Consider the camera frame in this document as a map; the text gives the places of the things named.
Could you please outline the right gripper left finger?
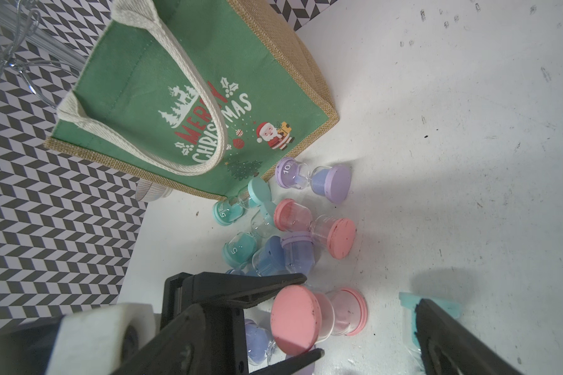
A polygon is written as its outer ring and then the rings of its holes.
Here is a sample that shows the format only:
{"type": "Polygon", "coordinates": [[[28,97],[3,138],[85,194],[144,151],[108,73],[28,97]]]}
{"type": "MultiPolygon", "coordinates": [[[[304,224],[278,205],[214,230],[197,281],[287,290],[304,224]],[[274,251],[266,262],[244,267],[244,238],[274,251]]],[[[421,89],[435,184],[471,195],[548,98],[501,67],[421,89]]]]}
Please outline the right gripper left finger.
{"type": "Polygon", "coordinates": [[[243,310],[189,306],[114,373],[243,374],[243,310]]]}

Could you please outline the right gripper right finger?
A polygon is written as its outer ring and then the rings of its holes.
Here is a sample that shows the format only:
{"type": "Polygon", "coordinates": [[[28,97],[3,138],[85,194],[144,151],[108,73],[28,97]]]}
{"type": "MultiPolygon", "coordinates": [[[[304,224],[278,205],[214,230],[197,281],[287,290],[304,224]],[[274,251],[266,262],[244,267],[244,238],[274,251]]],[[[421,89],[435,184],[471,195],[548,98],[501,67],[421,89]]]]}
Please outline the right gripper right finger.
{"type": "Polygon", "coordinates": [[[419,328],[422,363],[427,374],[519,374],[470,331],[450,316],[441,316],[431,331],[419,328]]]}

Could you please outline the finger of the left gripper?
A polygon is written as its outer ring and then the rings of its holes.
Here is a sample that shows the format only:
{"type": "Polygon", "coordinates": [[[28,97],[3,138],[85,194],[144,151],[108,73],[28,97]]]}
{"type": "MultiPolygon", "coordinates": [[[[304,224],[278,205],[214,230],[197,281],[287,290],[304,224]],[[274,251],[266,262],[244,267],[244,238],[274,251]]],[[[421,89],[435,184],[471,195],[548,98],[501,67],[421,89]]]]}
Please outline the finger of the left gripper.
{"type": "Polygon", "coordinates": [[[314,348],[298,356],[285,359],[277,364],[259,369],[251,375],[292,375],[315,364],[325,356],[325,350],[314,348]]]}
{"type": "Polygon", "coordinates": [[[307,276],[290,273],[252,277],[227,273],[179,273],[164,282],[160,326],[164,328],[193,304],[249,309],[274,298],[285,287],[306,283],[307,276]]]}

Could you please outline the blue hourglass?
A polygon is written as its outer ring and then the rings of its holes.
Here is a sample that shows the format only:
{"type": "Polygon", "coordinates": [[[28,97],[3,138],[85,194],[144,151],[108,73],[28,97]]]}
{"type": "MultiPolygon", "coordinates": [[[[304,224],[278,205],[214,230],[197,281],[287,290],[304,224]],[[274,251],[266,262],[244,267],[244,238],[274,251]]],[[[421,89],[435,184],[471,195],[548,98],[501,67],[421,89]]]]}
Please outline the blue hourglass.
{"type": "Polygon", "coordinates": [[[232,268],[226,271],[227,274],[234,274],[249,277],[268,277],[287,274],[285,253],[281,246],[281,238],[272,236],[255,252],[250,262],[239,268],[232,268]]]}

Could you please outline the green canvas Christmas bag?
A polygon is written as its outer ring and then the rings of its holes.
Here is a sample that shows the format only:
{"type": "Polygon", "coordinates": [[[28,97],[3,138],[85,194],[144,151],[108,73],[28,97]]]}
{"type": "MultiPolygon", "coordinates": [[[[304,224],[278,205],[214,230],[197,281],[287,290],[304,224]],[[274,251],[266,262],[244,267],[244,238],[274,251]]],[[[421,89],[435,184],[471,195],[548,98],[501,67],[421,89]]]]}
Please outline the green canvas Christmas bag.
{"type": "Polygon", "coordinates": [[[339,121],[266,1],[115,1],[110,16],[46,148],[222,200],[339,121]]]}

